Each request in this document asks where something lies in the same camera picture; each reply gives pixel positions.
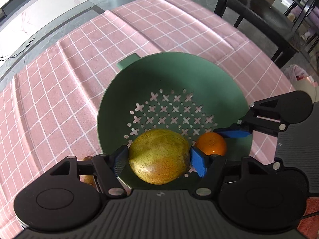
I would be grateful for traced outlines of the large yellow-green pear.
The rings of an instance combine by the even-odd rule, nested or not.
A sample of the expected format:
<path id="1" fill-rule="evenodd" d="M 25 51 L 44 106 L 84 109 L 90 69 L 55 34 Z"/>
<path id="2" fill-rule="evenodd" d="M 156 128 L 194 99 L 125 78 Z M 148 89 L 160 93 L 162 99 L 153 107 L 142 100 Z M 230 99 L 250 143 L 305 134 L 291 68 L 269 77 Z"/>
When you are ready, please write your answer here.
<path id="1" fill-rule="evenodd" d="M 168 129 L 151 129 L 129 147 L 132 171 L 149 184 L 162 185 L 183 175 L 190 166 L 190 144 Z"/>

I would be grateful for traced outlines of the brown longan near tomato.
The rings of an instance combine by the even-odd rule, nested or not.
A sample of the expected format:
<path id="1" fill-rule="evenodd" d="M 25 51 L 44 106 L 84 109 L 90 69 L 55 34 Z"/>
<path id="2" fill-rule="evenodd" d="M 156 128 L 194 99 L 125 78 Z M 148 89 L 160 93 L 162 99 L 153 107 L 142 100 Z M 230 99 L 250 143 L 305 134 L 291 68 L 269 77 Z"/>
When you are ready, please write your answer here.
<path id="1" fill-rule="evenodd" d="M 92 158 L 93 158 L 92 156 L 87 156 L 82 158 L 82 161 L 91 160 Z M 95 189 L 97 188 L 93 175 L 80 175 L 80 181 L 93 186 Z"/>

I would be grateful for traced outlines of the right orange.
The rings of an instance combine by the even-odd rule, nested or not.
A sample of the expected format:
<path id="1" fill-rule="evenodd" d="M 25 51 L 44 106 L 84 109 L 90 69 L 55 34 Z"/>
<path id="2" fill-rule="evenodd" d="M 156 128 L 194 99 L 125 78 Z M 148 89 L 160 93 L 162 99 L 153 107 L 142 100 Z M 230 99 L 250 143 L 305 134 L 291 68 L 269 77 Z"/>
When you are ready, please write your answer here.
<path id="1" fill-rule="evenodd" d="M 224 156 L 227 152 L 227 144 L 224 138 L 215 133 L 208 132 L 201 135 L 195 142 L 195 147 L 200 149 L 205 155 L 221 155 Z"/>

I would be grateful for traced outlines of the white plastic bag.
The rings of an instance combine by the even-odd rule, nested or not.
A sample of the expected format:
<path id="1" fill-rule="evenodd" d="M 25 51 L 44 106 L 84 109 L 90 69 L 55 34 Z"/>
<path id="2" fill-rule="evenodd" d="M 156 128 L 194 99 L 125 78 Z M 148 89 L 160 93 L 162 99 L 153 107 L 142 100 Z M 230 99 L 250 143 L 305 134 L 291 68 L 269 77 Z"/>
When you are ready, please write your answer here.
<path id="1" fill-rule="evenodd" d="M 295 90 L 304 91 L 311 97 L 316 97 L 318 83 L 299 65 L 292 64 L 283 71 Z"/>

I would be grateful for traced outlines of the green colander bowl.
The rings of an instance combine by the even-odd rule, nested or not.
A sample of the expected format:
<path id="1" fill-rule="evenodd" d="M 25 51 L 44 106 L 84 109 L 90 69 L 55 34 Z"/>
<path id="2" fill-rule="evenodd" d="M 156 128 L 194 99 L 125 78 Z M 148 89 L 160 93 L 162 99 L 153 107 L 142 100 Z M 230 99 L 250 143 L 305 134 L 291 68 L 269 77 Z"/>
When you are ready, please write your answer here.
<path id="1" fill-rule="evenodd" d="M 105 90 L 97 117 L 103 154 L 112 155 L 150 129 L 169 129 L 193 145 L 204 133 L 228 127 L 248 111 L 241 89 L 225 71 L 201 57 L 163 52 L 132 54 Z M 126 162 L 122 186 L 154 189 Z"/>

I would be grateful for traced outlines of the pink checked tablecloth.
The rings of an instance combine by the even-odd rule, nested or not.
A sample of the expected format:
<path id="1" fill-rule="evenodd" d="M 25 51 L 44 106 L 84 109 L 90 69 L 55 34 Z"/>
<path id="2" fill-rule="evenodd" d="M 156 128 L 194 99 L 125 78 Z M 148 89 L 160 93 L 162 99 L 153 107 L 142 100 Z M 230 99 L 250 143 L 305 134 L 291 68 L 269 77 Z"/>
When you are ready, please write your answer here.
<path id="1" fill-rule="evenodd" d="M 16 74 L 1 92 L 1 238 L 13 238 L 16 194 L 68 155 L 100 152 L 100 100 L 136 53 L 201 56 L 227 72 L 248 102 L 293 89 L 281 70 L 240 31 L 191 0 L 136 0 L 71 31 Z"/>

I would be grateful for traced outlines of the black dining chair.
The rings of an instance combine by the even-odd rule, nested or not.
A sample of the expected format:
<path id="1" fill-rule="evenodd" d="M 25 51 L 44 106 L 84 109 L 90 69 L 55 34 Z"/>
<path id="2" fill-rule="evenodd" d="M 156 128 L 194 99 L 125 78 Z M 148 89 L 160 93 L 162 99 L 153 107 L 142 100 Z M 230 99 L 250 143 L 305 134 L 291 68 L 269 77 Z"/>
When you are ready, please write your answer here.
<path id="1" fill-rule="evenodd" d="M 278 47 L 271 60 L 278 68 L 282 68 L 300 51 L 301 41 L 298 29 L 303 20 L 318 5 L 318 0 L 307 0 L 305 5 L 298 0 L 292 1 L 301 8 L 301 13 L 294 22 L 288 20 L 266 0 L 218 0 L 214 13 L 222 17 L 226 8 L 230 8 L 239 14 L 234 27 L 238 27 L 245 19 L 259 29 Z"/>

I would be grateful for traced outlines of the white tv cabinet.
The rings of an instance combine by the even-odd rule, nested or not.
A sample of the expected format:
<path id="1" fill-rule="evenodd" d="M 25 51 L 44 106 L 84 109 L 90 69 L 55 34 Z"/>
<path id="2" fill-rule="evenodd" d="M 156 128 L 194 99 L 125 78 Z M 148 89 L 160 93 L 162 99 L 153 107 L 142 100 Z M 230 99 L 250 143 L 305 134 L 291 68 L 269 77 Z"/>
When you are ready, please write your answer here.
<path id="1" fill-rule="evenodd" d="M 1 26 L 1 56 L 12 55 L 48 23 L 88 0 L 31 0 Z"/>

